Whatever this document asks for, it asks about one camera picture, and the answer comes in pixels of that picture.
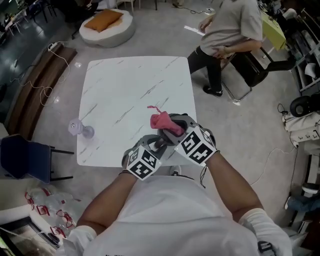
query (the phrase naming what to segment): black pants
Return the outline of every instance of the black pants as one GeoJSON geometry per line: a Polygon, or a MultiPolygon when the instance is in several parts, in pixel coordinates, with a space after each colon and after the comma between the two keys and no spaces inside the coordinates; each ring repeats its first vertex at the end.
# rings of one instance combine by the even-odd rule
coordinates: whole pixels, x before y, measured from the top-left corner
{"type": "Polygon", "coordinates": [[[221,66],[220,59],[205,54],[200,46],[197,47],[188,57],[190,74],[206,67],[211,89],[214,92],[220,92],[221,87],[221,66]]]}

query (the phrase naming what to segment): white sneaker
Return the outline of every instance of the white sneaker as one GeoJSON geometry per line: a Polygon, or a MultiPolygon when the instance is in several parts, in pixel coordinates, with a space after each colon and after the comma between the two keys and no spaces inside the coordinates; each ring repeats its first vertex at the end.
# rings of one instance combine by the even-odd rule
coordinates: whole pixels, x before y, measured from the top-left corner
{"type": "Polygon", "coordinates": [[[171,166],[169,169],[170,176],[179,176],[181,175],[181,166],[180,165],[175,165],[171,166]]]}
{"type": "Polygon", "coordinates": [[[285,202],[285,205],[284,205],[284,209],[285,209],[285,210],[288,209],[288,201],[289,201],[290,198],[291,198],[291,196],[289,196],[288,199],[287,199],[286,202],[285,202]]]}

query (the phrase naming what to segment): pink cloth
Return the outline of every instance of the pink cloth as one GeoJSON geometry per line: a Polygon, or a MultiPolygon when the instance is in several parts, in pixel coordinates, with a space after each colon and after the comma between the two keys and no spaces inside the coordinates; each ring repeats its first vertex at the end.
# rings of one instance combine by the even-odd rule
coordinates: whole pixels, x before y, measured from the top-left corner
{"type": "Polygon", "coordinates": [[[161,112],[156,106],[148,106],[148,109],[156,109],[160,114],[153,114],[150,118],[150,126],[152,129],[168,129],[175,133],[177,136],[180,136],[185,131],[181,126],[173,122],[169,114],[164,111],[161,112]]]}

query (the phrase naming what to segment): floor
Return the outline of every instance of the floor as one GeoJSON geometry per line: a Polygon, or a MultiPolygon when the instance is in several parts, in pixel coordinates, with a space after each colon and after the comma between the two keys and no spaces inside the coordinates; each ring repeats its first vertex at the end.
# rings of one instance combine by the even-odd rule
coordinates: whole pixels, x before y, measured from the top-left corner
{"type": "Polygon", "coordinates": [[[14,80],[33,63],[40,51],[45,49],[52,36],[65,25],[64,18],[57,11],[57,17],[50,16],[48,9],[45,9],[48,19],[46,23],[41,13],[33,19],[19,23],[19,30],[14,27],[12,32],[7,32],[5,42],[0,45],[0,85],[7,84],[8,89],[3,101],[0,103],[0,122],[3,123],[10,105],[19,88],[19,81],[14,80]]]}
{"type": "MultiPolygon", "coordinates": [[[[210,2],[211,0],[186,0],[184,6],[201,11],[210,7],[210,2]]],[[[218,8],[219,4],[220,1],[214,1],[212,7],[218,8]]],[[[159,2],[158,11],[155,11],[153,1],[142,0],[141,10],[136,8],[134,12],[136,32],[126,43],[115,48],[102,48],[85,44],[79,36],[75,40],[69,40],[66,45],[75,48],[78,54],[70,64],[66,82],[57,84],[55,88],[53,97],[58,96],[58,101],[43,109],[33,140],[62,150],[76,151],[77,140],[68,132],[68,124],[79,115],[88,63],[129,56],[187,57],[198,46],[201,36],[184,29],[184,26],[196,28],[204,17],[204,13],[191,14],[186,9],[172,8],[168,2],[159,2]],[[81,64],[80,67],[75,66],[75,63],[81,64]]],[[[267,50],[271,47],[268,42],[264,46],[267,50]]],[[[268,65],[268,61],[262,59],[261,52],[256,52],[255,55],[263,65],[268,65]]],[[[285,54],[274,51],[271,57],[284,60],[285,54]]],[[[223,81],[236,94],[248,90],[232,65],[223,71],[222,76],[223,81]]],[[[205,94],[202,86],[206,83],[206,78],[202,70],[194,73],[191,78],[198,122],[212,130],[217,148],[250,184],[260,177],[252,186],[253,189],[270,217],[282,226],[287,225],[292,212],[285,211],[284,204],[290,191],[291,179],[293,177],[293,186],[301,184],[307,164],[307,156],[302,147],[298,154],[293,149],[289,134],[284,130],[281,114],[277,111],[278,103],[288,108],[291,101],[299,95],[292,74],[289,71],[270,73],[240,105],[233,104],[225,92],[221,98],[205,94]],[[275,148],[286,154],[276,149],[267,162],[269,153],[275,148]]],[[[120,168],[79,166],[76,154],[54,155],[52,162],[57,176],[74,176],[73,179],[53,184],[79,198],[93,198],[121,171],[120,168]]],[[[200,180],[200,171],[200,168],[193,165],[182,167],[183,174],[196,181],[200,180]]],[[[203,183],[209,195],[219,201],[209,172],[203,183]]]]}

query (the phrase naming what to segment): yellow tablecloth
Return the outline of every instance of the yellow tablecloth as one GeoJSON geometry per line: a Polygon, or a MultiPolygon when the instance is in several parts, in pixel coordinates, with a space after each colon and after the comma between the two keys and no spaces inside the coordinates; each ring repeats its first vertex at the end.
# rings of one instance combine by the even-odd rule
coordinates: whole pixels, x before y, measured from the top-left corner
{"type": "Polygon", "coordinates": [[[286,37],[274,19],[270,20],[269,15],[261,12],[262,32],[268,38],[276,50],[283,49],[286,45],[286,37]]]}

